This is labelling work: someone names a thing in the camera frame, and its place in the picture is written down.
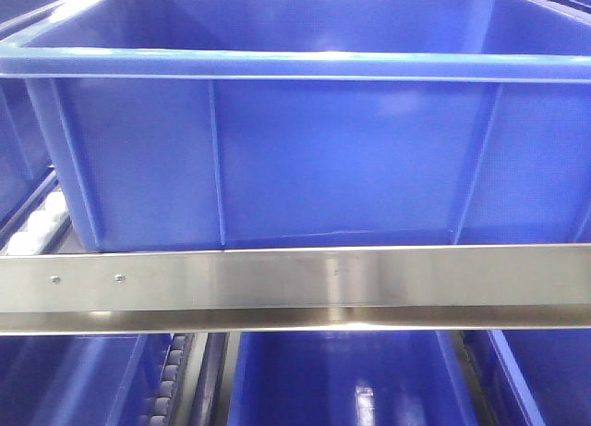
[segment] stainless steel rail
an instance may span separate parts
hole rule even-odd
[[[0,333],[591,326],[591,245],[0,258]]]

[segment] metal frame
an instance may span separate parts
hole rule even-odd
[[[0,333],[591,326],[591,245],[0,258]]]

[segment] blue bin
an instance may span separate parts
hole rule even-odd
[[[242,334],[229,426],[477,425],[445,333]]]
[[[591,330],[481,331],[464,341],[499,426],[591,424]]]
[[[88,0],[6,44],[89,250],[591,240],[567,6]]]
[[[0,0],[0,39],[49,15],[63,0]],[[25,83],[0,79],[0,227],[39,186],[49,154]]]
[[[0,338],[0,424],[147,426],[170,338]]]

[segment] white roller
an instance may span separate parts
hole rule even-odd
[[[34,255],[41,249],[39,238],[29,232],[17,232],[8,241],[6,255]]]
[[[66,198],[61,190],[56,190],[45,199],[45,211],[47,211],[54,221],[61,220],[67,213]]]

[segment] plastic crate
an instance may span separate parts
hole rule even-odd
[[[142,426],[170,335],[0,338],[3,426]]]
[[[88,0],[7,40],[90,250],[591,240],[591,17]]]
[[[499,426],[591,423],[591,331],[482,331],[464,339]]]
[[[0,39],[49,15],[63,0],[0,0]],[[0,79],[0,227],[39,186],[50,160],[25,83]]]
[[[229,426],[477,425],[437,332],[242,334]]]

